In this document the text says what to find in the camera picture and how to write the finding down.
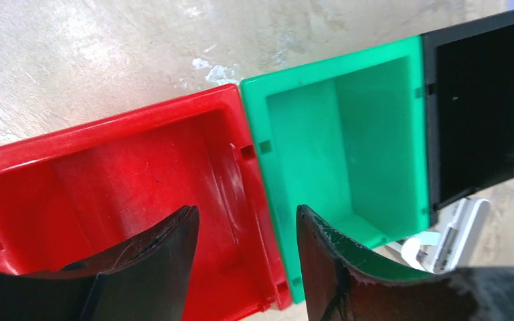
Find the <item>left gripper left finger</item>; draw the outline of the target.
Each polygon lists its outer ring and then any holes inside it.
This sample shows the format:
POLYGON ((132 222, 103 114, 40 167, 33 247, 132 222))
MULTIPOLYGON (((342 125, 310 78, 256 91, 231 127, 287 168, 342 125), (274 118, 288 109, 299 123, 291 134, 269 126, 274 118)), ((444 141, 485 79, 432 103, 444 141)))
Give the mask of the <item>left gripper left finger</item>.
POLYGON ((0 272, 0 320, 180 320, 199 210, 162 221, 56 272, 0 272))

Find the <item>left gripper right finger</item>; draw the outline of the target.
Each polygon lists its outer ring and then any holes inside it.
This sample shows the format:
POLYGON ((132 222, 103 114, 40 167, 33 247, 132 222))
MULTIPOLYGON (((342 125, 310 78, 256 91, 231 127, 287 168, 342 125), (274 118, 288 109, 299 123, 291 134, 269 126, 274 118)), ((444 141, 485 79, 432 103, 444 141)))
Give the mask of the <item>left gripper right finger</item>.
POLYGON ((309 320, 514 320, 514 267, 416 270, 296 209, 309 320))

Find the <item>red plastic bin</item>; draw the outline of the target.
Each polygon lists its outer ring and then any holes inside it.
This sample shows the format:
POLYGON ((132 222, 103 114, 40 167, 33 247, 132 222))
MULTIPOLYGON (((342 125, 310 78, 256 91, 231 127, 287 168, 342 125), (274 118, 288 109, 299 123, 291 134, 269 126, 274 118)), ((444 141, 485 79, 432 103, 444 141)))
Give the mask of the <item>red plastic bin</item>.
POLYGON ((180 320, 291 305, 233 84, 0 146, 0 272, 56 272, 183 206, 199 234, 180 320))

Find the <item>green plastic bin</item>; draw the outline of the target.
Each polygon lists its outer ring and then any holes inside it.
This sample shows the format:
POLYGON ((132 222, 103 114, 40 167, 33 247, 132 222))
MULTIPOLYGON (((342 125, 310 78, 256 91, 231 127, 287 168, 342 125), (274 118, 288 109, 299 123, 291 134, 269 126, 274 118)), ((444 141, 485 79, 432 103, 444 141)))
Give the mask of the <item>green plastic bin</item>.
POLYGON ((422 38, 240 83, 292 300, 296 209, 376 248, 430 226, 422 38))

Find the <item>black plastic bin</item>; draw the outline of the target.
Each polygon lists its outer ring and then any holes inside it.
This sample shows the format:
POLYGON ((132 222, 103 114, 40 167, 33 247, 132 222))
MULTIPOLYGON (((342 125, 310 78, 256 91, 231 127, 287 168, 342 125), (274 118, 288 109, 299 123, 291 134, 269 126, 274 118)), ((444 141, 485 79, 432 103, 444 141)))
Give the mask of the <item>black plastic bin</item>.
POLYGON ((514 178, 514 9, 422 34, 430 223, 514 178))

